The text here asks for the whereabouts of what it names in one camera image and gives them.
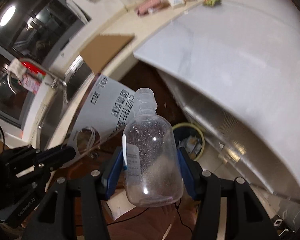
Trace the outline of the strawberry green snack wrapper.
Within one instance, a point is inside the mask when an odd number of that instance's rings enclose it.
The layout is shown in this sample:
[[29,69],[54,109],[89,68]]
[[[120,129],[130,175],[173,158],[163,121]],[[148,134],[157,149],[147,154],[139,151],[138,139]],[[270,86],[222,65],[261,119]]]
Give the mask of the strawberry green snack wrapper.
[[221,4],[222,0],[203,0],[203,5],[206,7],[214,7]]

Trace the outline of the brown cardboard sheet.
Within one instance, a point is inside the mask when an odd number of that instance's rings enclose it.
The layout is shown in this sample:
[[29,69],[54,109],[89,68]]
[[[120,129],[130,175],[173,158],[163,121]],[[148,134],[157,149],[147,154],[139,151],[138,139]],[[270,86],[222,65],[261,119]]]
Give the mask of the brown cardboard sheet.
[[80,55],[91,71],[98,74],[134,37],[134,35],[97,35],[85,46]]

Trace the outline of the chrome faucet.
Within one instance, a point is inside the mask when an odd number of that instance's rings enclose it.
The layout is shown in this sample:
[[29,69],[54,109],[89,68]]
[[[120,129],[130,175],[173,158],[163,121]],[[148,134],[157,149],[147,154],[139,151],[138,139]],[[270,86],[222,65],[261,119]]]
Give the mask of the chrome faucet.
[[16,89],[12,85],[12,77],[18,80],[18,84],[32,94],[37,94],[41,83],[49,76],[52,78],[51,83],[45,83],[52,89],[59,85],[66,88],[66,82],[53,74],[49,70],[44,69],[36,61],[29,58],[13,59],[7,66],[7,83],[10,90],[17,94]]

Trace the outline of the clear bottle with label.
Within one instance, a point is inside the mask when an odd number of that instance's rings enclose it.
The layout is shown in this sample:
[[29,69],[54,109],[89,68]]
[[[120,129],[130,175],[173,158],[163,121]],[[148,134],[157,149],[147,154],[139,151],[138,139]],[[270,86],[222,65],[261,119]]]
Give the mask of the clear bottle with label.
[[129,202],[138,207],[170,205],[183,195],[172,126],[157,115],[157,107],[151,89],[138,89],[134,118],[123,130],[125,189]]

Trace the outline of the dark window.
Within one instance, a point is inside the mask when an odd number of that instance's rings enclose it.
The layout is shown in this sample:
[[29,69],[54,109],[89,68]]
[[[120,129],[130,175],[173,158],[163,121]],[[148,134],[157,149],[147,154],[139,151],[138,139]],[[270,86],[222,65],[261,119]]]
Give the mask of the dark window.
[[13,59],[29,58],[48,70],[90,22],[71,0],[0,0],[0,118],[22,128],[34,95],[8,78]]

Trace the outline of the pink strawberry milk carton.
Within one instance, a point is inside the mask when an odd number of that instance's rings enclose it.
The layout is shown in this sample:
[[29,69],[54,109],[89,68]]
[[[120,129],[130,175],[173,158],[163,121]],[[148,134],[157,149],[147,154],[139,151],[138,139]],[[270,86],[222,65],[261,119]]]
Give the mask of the pink strawberry milk carton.
[[162,8],[164,8],[168,4],[167,0],[146,0],[138,5],[134,12],[138,16],[143,16],[147,14],[152,14]]

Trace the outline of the round trash bin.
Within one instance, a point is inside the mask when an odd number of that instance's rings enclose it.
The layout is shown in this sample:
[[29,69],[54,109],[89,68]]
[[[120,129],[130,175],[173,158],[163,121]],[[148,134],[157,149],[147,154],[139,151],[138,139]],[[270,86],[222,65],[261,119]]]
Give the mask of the round trash bin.
[[172,129],[177,148],[185,148],[190,159],[198,161],[205,148],[203,132],[196,125],[188,122],[176,124]]

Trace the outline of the rose gold white box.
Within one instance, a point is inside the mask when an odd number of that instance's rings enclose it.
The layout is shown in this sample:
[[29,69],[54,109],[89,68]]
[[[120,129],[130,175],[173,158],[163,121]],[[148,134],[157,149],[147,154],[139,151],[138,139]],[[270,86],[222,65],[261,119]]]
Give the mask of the rose gold white box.
[[[134,118],[134,90],[105,75],[97,74],[75,112],[65,143],[75,149],[75,157],[64,168],[83,158],[93,147],[115,136]],[[79,150],[79,133],[91,132],[87,148]]]

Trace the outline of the steel kitchen sink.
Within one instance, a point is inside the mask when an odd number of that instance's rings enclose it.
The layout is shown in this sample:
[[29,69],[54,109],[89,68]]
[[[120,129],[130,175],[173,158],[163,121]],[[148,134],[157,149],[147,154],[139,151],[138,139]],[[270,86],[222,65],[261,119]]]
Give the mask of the steel kitchen sink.
[[38,124],[36,148],[41,150],[47,148],[70,102],[91,74],[92,71],[83,58],[80,55],[76,57],[65,73],[65,84],[57,87]]

